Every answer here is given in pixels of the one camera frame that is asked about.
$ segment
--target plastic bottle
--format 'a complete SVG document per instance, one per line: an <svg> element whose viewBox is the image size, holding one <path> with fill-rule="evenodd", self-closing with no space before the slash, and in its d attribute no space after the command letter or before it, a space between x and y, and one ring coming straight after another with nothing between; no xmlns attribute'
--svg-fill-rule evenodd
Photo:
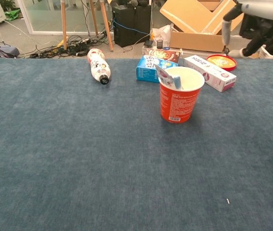
<svg viewBox="0 0 273 231"><path fill-rule="evenodd" d="M104 54L100 49L90 49L87 54L87 60L91 65L91 74L94 79L102 83L108 84L111 77L111 70L105 61Z"/></svg>

